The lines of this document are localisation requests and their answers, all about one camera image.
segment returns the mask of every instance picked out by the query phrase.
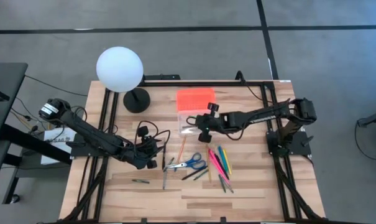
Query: white sphere lamp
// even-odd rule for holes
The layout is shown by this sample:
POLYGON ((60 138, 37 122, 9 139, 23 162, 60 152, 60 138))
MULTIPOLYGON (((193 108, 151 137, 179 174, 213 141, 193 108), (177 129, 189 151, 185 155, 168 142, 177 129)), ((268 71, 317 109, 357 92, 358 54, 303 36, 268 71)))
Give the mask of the white sphere lamp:
POLYGON ((136 88, 144 76, 144 66, 132 50, 125 47, 105 50, 96 62, 96 74, 109 90, 126 92, 123 103, 131 113, 140 113, 149 107, 148 92, 136 88))

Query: pink colored pencil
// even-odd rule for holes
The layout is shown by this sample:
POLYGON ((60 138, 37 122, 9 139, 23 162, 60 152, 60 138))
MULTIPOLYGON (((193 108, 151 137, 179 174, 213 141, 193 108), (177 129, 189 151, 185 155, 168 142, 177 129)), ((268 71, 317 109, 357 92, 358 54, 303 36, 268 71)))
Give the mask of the pink colored pencil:
POLYGON ((215 156, 214 156, 214 152, 212 150, 208 150, 209 154, 210 154, 210 160, 211 162, 214 164, 214 166, 217 168, 219 174, 223 177, 223 179, 225 180, 225 182, 227 182, 228 184, 231 184, 230 181, 225 177, 225 174, 224 172, 222 171, 221 167, 219 166, 215 156))

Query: white globe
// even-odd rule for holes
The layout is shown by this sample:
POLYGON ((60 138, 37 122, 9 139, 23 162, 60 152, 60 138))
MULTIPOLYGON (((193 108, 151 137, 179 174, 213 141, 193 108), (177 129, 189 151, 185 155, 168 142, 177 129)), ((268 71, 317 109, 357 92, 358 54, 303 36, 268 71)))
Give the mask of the white globe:
POLYGON ((132 50, 111 47, 99 56, 96 74, 106 88, 120 93, 137 87, 144 75, 144 66, 132 50))

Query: black lamp base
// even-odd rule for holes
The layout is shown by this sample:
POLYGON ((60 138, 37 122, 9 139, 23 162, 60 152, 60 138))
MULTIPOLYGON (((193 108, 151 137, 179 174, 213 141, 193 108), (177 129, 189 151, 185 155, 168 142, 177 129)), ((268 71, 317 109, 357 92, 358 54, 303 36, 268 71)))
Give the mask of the black lamp base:
POLYGON ((123 103, 131 113, 141 113, 149 107, 150 96, 146 90, 135 88, 124 95, 123 103))

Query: gray floor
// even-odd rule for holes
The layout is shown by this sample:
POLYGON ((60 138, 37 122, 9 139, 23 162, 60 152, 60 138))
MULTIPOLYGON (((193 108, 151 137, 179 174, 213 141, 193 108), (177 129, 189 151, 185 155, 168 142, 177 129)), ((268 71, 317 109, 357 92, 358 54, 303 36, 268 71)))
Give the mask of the gray floor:
MULTIPOLYGON (((263 2, 269 26, 376 24, 376 1, 263 2)), ((0 0, 0 29, 259 25, 251 0, 0 0)), ((376 112, 376 30, 272 31, 270 37, 280 79, 292 80, 296 96, 315 103, 318 121, 306 129, 315 135, 311 147, 326 215, 376 223, 376 161, 360 154, 354 142, 355 121, 376 112)), ((87 93, 97 79, 99 54, 115 45, 136 51, 146 74, 225 79, 242 70, 250 79, 270 78, 261 31, 0 35, 0 62, 27 62, 27 74, 87 93)), ((53 97, 85 103, 28 79, 19 93, 33 112, 53 97)), ((19 102, 14 108, 23 111, 19 102)), ((7 122, 24 128, 13 117, 7 122)), ((376 125, 360 129, 358 140, 376 157, 376 125)), ((0 173, 0 223, 55 221, 67 173, 23 180, 17 188, 23 201, 1 205, 11 174, 12 169, 0 173)))

